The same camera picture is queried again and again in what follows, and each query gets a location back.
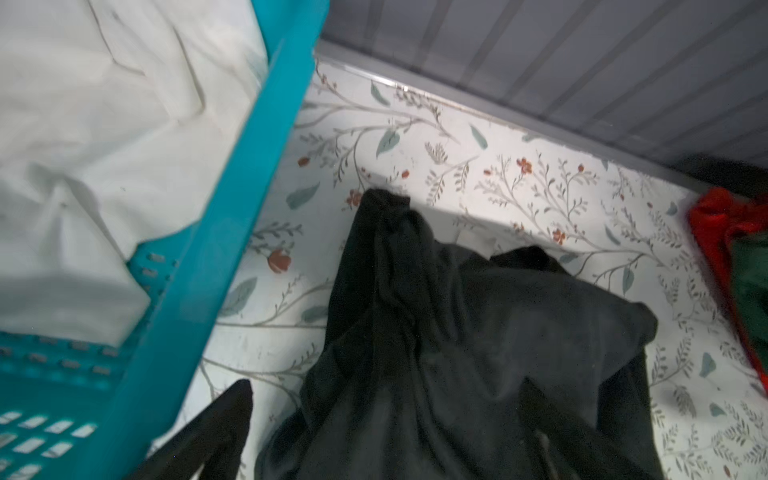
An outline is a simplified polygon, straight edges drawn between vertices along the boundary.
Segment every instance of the paneled wall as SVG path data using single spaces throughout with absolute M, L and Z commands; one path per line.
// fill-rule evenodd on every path
M 324 36 L 694 174 L 768 169 L 768 0 L 332 0 Z

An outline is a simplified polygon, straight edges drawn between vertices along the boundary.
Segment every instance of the green cloth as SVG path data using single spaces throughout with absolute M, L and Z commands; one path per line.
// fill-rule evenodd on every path
M 750 344 L 768 369 L 768 232 L 755 233 L 731 245 L 730 291 Z

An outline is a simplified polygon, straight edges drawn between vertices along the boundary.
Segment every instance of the black fabric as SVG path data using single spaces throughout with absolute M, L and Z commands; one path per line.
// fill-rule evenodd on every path
M 371 190 L 333 287 L 325 350 L 257 478 L 548 478 L 525 441 L 535 425 L 521 423 L 526 376 L 580 419 L 563 425 L 574 449 L 595 433 L 589 445 L 612 445 L 661 478 L 643 353 L 655 332 L 647 307 L 571 278 L 543 250 L 486 260 L 434 241 L 407 199 Z
M 662 478 L 660 471 L 654 474 L 651 469 L 644 470 L 624 456 L 622 449 L 606 435 L 594 431 L 583 419 L 548 399 L 529 378 L 520 388 L 520 423 L 534 478 Z

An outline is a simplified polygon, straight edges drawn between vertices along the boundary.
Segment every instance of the white sheet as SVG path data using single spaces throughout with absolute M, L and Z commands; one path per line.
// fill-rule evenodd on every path
M 117 345 L 267 73 L 248 0 L 0 4 L 0 330 Z
M 156 445 L 245 376 L 254 407 L 238 478 L 253 478 L 323 348 L 333 277 L 371 186 L 409 195 L 438 240 L 486 255 L 536 243 L 576 277 L 646 303 L 659 319 L 646 353 L 665 477 L 768 478 L 768 398 L 687 232 L 698 195 L 324 63 L 177 424 Z

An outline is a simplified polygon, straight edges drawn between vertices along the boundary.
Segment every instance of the floral shelf liner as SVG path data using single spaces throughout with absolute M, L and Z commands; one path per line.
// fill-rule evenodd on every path
M 176 425 L 236 379 L 253 385 L 241 478 L 299 405 L 363 191 L 411 197 L 445 242 L 536 243 L 659 319 L 647 348 L 669 479 L 768 478 L 768 399 L 685 213 L 693 192 L 420 91 L 320 62 Z

